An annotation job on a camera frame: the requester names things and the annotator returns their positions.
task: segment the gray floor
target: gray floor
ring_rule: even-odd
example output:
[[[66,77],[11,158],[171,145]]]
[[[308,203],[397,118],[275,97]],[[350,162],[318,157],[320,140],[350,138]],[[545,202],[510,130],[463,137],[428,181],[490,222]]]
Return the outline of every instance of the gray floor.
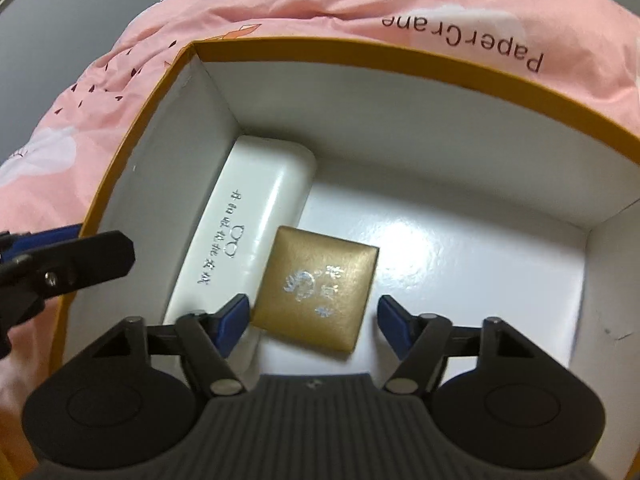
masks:
[[[53,99],[158,0],[11,0],[0,7],[0,161]],[[640,14],[640,0],[616,0]]]

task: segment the white cloud print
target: white cloud print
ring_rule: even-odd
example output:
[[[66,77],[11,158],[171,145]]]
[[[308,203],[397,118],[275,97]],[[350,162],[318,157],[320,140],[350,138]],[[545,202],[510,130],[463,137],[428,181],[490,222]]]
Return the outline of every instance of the white cloud print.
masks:
[[[0,187],[11,184],[21,176],[60,173],[76,161],[75,129],[43,128],[0,166]]]
[[[478,28],[482,32],[497,34],[503,38],[513,36],[514,40],[521,42],[527,39],[524,27],[518,17],[506,10],[445,4],[431,9],[414,9],[407,14],[423,16],[434,22],[454,23],[459,27]]]

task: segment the cardboard box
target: cardboard box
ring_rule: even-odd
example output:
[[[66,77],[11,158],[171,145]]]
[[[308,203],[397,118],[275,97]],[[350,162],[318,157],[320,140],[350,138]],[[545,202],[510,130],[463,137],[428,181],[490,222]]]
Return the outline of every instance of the cardboard box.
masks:
[[[599,394],[607,427],[593,460],[623,477],[640,440],[640,139],[530,82],[425,52],[306,38],[181,51],[84,224],[123,231],[136,266],[66,301],[54,368],[125,316],[161,321],[242,132],[319,159],[301,229],[380,247],[348,359],[266,337],[245,381],[367,371],[381,384],[397,365],[375,323],[381,294],[460,325],[501,316]]]

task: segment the gold square packet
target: gold square packet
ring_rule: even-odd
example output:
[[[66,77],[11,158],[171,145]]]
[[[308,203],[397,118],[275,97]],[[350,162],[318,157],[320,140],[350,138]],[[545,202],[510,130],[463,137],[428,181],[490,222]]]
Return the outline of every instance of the gold square packet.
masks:
[[[353,352],[378,248],[281,226],[252,324],[293,340]]]

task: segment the pink fabric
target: pink fabric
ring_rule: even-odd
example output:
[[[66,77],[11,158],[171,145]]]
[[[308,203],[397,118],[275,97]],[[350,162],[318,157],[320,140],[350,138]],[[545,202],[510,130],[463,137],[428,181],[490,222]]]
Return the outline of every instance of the pink fabric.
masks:
[[[0,167],[0,231],[82,221],[145,99],[193,40],[357,38],[439,52],[530,78],[640,135],[640,19],[611,0],[163,0],[56,99],[32,139]],[[44,377],[51,310],[14,329],[0,362],[0,446],[24,449],[15,422]]]

